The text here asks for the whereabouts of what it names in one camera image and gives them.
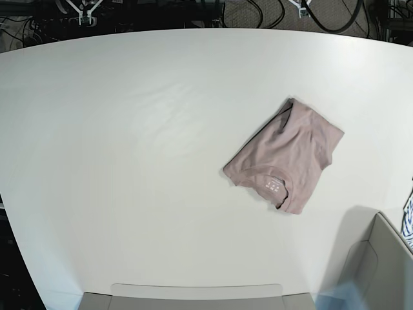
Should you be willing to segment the mauve pink T-shirt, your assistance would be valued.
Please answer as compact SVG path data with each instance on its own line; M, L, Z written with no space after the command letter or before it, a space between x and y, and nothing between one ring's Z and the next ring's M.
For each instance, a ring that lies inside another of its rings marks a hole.
M223 172L234 185L254 189L276 209L301 214L343 136L322 115L290 98Z

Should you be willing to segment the grey tray at bottom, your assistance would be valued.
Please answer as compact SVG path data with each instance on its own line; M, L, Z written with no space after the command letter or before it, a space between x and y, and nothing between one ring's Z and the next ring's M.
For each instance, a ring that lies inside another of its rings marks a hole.
M85 292L80 309L315 309L309 293L284 295L279 284L176 287L113 284Z

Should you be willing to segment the grey box at right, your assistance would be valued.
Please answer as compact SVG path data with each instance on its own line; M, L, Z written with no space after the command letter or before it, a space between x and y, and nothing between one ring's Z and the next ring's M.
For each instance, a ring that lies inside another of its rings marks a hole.
M350 248L337 285L345 282L355 283L368 309L412 309L412 249L382 212L367 240Z

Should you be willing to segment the translucent blue object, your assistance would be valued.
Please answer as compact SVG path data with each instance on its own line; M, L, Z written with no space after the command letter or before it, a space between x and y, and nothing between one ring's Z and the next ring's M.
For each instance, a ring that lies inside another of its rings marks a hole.
M354 282L339 284L332 290L317 294L314 298L315 307L320 310L368 309Z

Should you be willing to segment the blue white striped cloth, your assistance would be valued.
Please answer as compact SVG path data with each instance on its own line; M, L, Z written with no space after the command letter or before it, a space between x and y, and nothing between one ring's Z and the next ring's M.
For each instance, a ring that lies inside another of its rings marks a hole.
M408 245L413 248L413 193L410 194L403 208L401 235Z

